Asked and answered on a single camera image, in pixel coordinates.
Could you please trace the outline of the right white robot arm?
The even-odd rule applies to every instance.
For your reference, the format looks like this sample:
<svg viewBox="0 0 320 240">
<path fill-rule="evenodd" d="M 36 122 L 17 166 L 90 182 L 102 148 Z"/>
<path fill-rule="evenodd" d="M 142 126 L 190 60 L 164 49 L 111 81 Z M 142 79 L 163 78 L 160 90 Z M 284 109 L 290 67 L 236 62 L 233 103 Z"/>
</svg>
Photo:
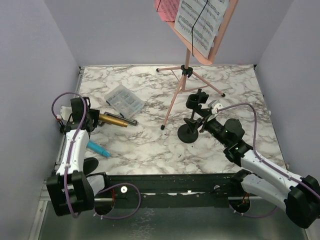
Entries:
<svg viewBox="0 0 320 240">
<path fill-rule="evenodd" d="M 257 152 L 255 145 L 243 139 L 245 131 L 238 119 L 217 121 L 219 109 L 205 109 L 198 119 L 201 131 L 207 131 L 224 147 L 225 157 L 248 170 L 242 179 L 230 183 L 230 191 L 259 196 L 282 209 L 298 227 L 307 229 L 320 217 L 320 184 L 311 175 L 302 177 L 271 162 Z"/>
</svg>

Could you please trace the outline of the pink sheet music page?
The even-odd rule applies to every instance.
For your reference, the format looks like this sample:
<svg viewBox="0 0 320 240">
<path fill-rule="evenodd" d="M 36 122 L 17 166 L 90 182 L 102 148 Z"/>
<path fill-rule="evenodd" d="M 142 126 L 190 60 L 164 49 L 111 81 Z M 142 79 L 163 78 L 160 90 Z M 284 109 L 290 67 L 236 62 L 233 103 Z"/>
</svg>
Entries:
<svg viewBox="0 0 320 240">
<path fill-rule="evenodd" d="M 155 0 L 154 7 L 163 22 L 174 22 L 179 9 L 180 0 Z"/>
</svg>

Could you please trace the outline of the pink music stand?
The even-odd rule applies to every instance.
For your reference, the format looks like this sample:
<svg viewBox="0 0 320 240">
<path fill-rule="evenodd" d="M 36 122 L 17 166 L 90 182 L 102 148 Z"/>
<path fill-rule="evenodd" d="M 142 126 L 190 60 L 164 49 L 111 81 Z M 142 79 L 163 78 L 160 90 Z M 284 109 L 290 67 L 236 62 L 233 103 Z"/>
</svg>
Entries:
<svg viewBox="0 0 320 240">
<path fill-rule="evenodd" d="M 179 93 L 186 92 L 186 82 L 191 76 L 222 97 L 225 93 L 197 74 L 190 65 L 195 57 L 202 65 L 214 63 L 227 27 L 238 5 L 236 0 L 156 0 L 154 8 L 160 19 L 167 23 L 186 46 L 184 64 L 181 66 L 157 68 L 157 72 L 181 70 L 175 93 L 161 125 L 165 129 L 171 109 Z"/>
</svg>

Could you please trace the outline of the gold microphone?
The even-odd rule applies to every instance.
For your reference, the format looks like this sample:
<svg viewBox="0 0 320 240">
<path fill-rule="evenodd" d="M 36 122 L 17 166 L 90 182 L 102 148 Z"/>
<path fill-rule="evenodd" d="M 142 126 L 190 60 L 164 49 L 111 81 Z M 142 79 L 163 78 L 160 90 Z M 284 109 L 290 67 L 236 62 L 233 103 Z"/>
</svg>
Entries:
<svg viewBox="0 0 320 240">
<path fill-rule="evenodd" d="M 116 125 L 119 127 L 127 127 L 128 123 L 124 120 L 114 118 L 109 115 L 100 114 L 98 117 L 98 125 L 102 126 L 103 124 Z"/>
</svg>

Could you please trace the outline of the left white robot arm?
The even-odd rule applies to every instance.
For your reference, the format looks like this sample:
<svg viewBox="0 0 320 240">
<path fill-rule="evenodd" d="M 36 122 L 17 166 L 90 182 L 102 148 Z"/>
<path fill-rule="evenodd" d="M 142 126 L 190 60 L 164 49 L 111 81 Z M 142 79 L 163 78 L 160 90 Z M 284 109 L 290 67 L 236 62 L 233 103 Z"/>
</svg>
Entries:
<svg viewBox="0 0 320 240">
<path fill-rule="evenodd" d="M 88 97 L 79 94 L 70 100 L 66 122 L 56 120 L 65 136 L 65 148 L 58 170 L 46 180 L 46 188 L 57 216 L 78 218 L 94 208 L 95 196 L 107 197 L 111 191 L 106 173 L 93 173 L 95 158 L 85 158 L 91 132 L 97 127 L 99 111 L 90 108 Z"/>
</svg>

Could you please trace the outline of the black desktop mic stand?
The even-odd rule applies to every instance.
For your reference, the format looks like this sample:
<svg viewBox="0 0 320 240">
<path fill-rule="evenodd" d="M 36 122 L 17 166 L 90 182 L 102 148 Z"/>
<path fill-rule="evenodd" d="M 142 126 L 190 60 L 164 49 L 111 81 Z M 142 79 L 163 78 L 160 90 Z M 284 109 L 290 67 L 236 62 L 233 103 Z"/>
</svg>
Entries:
<svg viewBox="0 0 320 240">
<path fill-rule="evenodd" d="M 212 108 L 202 108 L 202 104 L 205 104 L 208 98 L 209 95 L 202 92 L 200 88 L 197 93 L 188 96 L 185 105 L 192 110 L 191 117 L 185 117 L 183 119 L 185 124 L 181 125 L 177 131 L 177 136 L 183 143 L 191 144 L 198 139 L 198 128 L 212 113 Z"/>
</svg>

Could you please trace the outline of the white paper sheet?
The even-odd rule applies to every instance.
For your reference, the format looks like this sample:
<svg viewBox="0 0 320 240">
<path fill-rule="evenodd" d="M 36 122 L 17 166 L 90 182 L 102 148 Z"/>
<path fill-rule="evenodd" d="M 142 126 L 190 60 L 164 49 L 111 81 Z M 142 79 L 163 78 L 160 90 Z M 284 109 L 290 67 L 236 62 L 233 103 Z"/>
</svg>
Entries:
<svg viewBox="0 0 320 240">
<path fill-rule="evenodd" d="M 207 58 L 228 6 L 228 0 L 181 0 L 174 29 Z"/>
</svg>

